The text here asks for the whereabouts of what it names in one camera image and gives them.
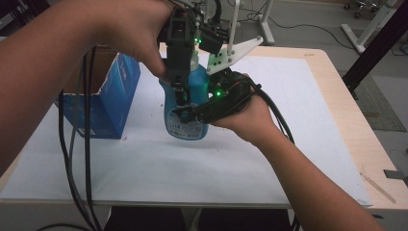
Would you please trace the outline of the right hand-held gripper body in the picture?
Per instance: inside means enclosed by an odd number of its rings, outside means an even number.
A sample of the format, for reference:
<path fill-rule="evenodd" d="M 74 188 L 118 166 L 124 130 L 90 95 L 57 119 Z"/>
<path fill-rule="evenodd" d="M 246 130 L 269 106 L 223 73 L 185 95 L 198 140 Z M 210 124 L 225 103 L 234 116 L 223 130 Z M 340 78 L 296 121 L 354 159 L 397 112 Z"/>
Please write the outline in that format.
<path fill-rule="evenodd" d="M 208 92 L 212 95 L 206 103 L 195 108 L 195 118 L 211 123 L 242 110 L 250 101 L 256 85 L 253 81 L 233 71 L 230 66 L 241 60 L 260 45 L 261 36 L 238 44 L 228 44 L 208 58 L 207 73 L 210 76 Z"/>

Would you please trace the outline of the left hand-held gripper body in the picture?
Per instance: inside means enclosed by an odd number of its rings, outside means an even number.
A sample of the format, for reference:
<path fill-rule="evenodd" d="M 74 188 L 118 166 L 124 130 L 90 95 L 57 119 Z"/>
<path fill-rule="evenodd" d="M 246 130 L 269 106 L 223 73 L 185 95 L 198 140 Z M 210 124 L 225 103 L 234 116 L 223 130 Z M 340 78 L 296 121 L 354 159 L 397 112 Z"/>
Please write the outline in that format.
<path fill-rule="evenodd" d="M 175 8 L 162 31 L 158 42 L 166 44 L 166 77 L 172 86 L 185 86 L 192 71 L 194 47 L 216 54 L 229 39 L 228 30 L 221 27 L 222 7 L 215 1 L 215 12 L 203 12 L 199 4 L 187 0 L 169 0 Z"/>

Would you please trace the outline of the blue detergent bottle white cap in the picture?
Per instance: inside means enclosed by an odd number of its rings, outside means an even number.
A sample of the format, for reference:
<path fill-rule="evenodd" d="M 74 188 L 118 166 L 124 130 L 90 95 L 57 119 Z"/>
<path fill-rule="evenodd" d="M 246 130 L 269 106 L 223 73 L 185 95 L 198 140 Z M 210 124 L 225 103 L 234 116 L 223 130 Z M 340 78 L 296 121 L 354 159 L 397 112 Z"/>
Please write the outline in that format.
<path fill-rule="evenodd" d="M 167 132 L 177 139 L 198 141 L 203 139 L 208 132 L 208 125 L 199 122 L 195 117 L 188 123 L 182 123 L 175 109 L 185 109 L 188 106 L 199 106 L 208 101 L 209 76 L 206 68 L 199 63 L 198 52 L 194 50 L 191 57 L 191 72 L 188 77 L 188 93 L 190 100 L 186 106 L 176 105 L 176 94 L 169 85 L 160 81 L 165 92 L 164 119 Z"/>

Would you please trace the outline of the blue cardboard box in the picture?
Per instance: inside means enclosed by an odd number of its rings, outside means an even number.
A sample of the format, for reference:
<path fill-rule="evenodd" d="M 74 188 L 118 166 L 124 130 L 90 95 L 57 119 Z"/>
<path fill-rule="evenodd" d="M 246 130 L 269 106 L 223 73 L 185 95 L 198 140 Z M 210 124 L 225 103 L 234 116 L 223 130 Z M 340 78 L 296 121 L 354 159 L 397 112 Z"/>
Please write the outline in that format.
<path fill-rule="evenodd" d="M 79 64 L 64 87 L 63 115 L 81 137 L 85 129 L 85 96 Z M 89 136 L 92 139 L 120 140 L 140 78 L 140 63 L 107 46 L 97 46 L 87 54 L 90 78 Z"/>

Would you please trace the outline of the person's right hand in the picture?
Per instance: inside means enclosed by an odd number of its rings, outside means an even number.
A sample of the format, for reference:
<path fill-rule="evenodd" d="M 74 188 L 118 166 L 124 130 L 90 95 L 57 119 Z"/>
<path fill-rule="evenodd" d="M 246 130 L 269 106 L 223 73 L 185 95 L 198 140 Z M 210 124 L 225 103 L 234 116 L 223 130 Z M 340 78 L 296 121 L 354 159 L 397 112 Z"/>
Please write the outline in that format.
<path fill-rule="evenodd" d="M 280 134 L 267 103 L 258 95 L 253 95 L 242 111 L 212 122 L 212 125 L 229 129 L 257 147 Z"/>

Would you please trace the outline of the person's left hand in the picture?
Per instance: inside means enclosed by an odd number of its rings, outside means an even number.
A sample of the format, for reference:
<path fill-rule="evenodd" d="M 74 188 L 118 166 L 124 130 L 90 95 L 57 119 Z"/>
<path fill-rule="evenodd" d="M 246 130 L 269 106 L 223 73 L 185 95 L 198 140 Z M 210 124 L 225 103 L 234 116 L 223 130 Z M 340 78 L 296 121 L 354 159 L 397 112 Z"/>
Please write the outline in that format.
<path fill-rule="evenodd" d="M 166 0 L 87 0 L 94 43 L 142 62 L 168 83 L 166 67 L 158 51 L 157 37 L 174 6 Z"/>

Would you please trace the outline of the white paper sheet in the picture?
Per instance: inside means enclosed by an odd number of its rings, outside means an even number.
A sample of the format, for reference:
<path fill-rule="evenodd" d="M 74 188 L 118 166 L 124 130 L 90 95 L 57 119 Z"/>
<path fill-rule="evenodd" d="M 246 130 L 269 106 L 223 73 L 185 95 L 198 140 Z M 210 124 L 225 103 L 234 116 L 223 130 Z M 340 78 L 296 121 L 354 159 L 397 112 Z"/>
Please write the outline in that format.
<path fill-rule="evenodd" d="M 233 66 L 250 75 L 288 123 L 295 145 L 330 179 L 369 206 L 349 151 L 303 59 L 246 56 Z M 147 68 L 120 140 L 90 142 L 92 198 L 98 204 L 286 207 L 266 158 L 233 132 L 211 127 L 200 141 L 183 141 L 164 125 L 164 91 Z M 58 110 L 50 108 L 22 150 L 2 202 L 71 199 L 58 137 Z"/>

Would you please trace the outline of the white desk leg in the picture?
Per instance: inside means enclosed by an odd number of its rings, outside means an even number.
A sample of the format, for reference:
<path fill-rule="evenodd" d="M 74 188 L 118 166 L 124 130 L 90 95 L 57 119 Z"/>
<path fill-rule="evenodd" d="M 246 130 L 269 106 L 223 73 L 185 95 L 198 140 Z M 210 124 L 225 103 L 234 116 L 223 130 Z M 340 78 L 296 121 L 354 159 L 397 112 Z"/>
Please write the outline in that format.
<path fill-rule="evenodd" d="M 360 36 L 357 36 L 351 29 L 351 27 L 344 23 L 341 25 L 342 30 L 345 35 L 348 37 L 349 41 L 354 46 L 354 49 L 362 54 L 366 50 L 365 44 L 372 36 L 372 34 L 378 29 L 385 26 L 388 20 L 396 12 L 395 4 L 399 0 L 383 0 L 383 6 L 375 14 L 373 19 L 370 21 L 368 26 L 364 29 Z"/>

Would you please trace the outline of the grey floor mat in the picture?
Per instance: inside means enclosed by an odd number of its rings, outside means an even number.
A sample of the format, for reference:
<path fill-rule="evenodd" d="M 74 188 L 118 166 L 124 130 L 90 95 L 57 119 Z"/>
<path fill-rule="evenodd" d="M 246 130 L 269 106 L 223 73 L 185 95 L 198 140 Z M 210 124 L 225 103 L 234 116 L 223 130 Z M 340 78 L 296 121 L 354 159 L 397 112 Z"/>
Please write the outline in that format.
<path fill-rule="evenodd" d="M 370 74 L 363 79 L 352 95 L 372 130 L 407 132 Z"/>

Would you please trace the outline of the black stool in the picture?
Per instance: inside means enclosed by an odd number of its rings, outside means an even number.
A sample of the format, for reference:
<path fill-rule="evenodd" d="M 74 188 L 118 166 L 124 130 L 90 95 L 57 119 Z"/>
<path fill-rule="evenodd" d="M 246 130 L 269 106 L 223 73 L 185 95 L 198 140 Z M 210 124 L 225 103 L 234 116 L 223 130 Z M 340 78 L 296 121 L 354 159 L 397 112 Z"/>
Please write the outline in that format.
<path fill-rule="evenodd" d="M 353 17 L 360 19 L 365 12 L 374 15 L 382 6 L 383 0 L 346 0 L 343 4 L 343 9 L 345 11 L 353 9 Z"/>

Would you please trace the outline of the thin wooden stick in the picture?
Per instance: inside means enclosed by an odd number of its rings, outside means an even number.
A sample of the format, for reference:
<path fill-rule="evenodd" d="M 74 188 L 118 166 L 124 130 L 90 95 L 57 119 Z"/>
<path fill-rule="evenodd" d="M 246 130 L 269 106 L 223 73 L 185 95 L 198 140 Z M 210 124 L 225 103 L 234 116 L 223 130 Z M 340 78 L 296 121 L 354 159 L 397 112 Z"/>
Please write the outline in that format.
<path fill-rule="evenodd" d="M 381 193 L 384 197 L 386 197 L 389 201 L 396 204 L 396 200 L 388 194 L 383 188 L 381 188 L 377 183 L 375 183 L 370 177 L 368 177 L 364 172 L 360 172 L 360 175 L 366 179 L 366 181 L 372 185 L 379 193 Z"/>

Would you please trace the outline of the dark tape piece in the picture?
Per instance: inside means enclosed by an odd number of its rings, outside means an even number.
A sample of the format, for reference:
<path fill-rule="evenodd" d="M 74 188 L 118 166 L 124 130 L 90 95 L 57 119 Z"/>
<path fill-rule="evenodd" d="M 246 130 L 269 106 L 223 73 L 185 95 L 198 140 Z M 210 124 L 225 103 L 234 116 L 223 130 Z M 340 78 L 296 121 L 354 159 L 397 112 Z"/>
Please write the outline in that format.
<path fill-rule="evenodd" d="M 398 180 L 404 180 L 405 176 L 401 171 L 398 170 L 389 170 L 389 169 L 384 169 L 384 173 L 387 178 L 389 179 L 398 179 Z"/>

